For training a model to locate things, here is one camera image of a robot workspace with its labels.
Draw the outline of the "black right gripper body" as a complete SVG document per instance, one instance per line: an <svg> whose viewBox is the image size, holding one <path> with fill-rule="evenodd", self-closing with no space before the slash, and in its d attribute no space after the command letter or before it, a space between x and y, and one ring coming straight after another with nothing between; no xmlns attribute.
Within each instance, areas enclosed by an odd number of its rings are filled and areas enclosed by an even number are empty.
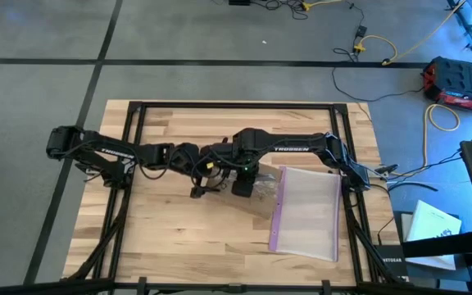
<svg viewBox="0 0 472 295"><path fill-rule="evenodd" d="M236 172L236 180L232 184L231 193L240 197L251 197L257 177L257 163L235 166L232 170Z"/></svg>

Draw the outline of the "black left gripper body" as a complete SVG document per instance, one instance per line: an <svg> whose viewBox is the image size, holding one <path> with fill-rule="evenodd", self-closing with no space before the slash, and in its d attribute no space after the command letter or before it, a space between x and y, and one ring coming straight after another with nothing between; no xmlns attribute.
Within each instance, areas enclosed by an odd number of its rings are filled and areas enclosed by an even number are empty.
<svg viewBox="0 0 472 295"><path fill-rule="evenodd" d="M213 143L200 150L200 175L207 178L217 178L220 182L227 179L230 172L231 144Z"/></svg>

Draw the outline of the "purple-edged mesh zip pouch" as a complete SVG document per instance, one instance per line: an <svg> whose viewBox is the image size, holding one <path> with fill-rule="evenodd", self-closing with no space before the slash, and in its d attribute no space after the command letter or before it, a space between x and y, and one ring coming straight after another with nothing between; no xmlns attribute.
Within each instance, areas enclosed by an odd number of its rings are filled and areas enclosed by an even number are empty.
<svg viewBox="0 0 472 295"><path fill-rule="evenodd" d="M269 250L338 260L341 176L283 167Z"/></svg>

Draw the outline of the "black Netgear device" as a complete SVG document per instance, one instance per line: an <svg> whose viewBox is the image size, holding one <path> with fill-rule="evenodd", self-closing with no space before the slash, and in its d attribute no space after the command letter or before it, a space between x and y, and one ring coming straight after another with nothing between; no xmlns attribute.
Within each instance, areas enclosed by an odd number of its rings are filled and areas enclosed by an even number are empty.
<svg viewBox="0 0 472 295"><path fill-rule="evenodd" d="M376 245L376 250L386 266L398 277L407 277L406 260L398 245Z"/></svg>

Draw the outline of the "white box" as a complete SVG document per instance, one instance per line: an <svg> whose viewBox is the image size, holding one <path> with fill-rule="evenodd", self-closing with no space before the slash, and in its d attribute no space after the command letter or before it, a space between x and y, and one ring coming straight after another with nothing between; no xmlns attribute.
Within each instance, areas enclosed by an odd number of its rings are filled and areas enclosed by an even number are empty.
<svg viewBox="0 0 472 295"><path fill-rule="evenodd" d="M461 220L419 200L413 213L402 214L402 233L405 242L441 238L459 234ZM406 262L443 270L455 270L453 255L406 258Z"/></svg>

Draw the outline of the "red black tool case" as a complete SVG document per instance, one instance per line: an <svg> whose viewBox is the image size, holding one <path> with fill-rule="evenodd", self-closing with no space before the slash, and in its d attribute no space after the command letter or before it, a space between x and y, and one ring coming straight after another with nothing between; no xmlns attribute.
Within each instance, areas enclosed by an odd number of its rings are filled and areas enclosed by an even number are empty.
<svg viewBox="0 0 472 295"><path fill-rule="evenodd" d="M472 111L472 63L435 57L422 71L425 97L437 104Z"/></svg>

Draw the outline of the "black table frame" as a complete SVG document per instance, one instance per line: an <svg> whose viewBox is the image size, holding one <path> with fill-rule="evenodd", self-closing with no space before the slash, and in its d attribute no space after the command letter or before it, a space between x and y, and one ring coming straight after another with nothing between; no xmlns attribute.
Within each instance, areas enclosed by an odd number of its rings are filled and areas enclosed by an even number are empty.
<svg viewBox="0 0 472 295"><path fill-rule="evenodd" d="M137 102L110 100L100 133L139 143L207 145L254 127L271 133L336 133L365 164L379 161L374 129L366 106L351 103L295 102ZM270 222L210 197L192 199L188 177L169 171L135 175L127 192L88 183L79 205L63 274L74 274L98 244L120 207L129 202L125 227L111 240L103 259L90 271L93 278L111 277L122 286L139 278L151 284L292 285L303 288L329 281L347 288L377 282L381 274L355 229L374 236L384 228L389 244L397 244L393 210L384 185L353 195L353 216L338 215L338 259L270 252Z"/></svg>

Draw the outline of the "black frame crossbar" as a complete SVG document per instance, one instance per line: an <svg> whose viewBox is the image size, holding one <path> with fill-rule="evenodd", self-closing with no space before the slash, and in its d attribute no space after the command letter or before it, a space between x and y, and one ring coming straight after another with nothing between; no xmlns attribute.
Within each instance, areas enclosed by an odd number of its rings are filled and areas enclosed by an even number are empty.
<svg viewBox="0 0 472 295"><path fill-rule="evenodd" d="M162 293L209 291L228 294L248 292L285 293L353 293L367 295L472 295L469 291L416 287L411 284L380 284L360 282L355 286L333 286L328 280L317 285L263 284L166 284L149 283L142 277L137 283L120 283L111 279L62 280L53 283L25 284L0 287L0 295L86 295L116 290L134 290L137 295L148 295L152 290Z"/></svg>

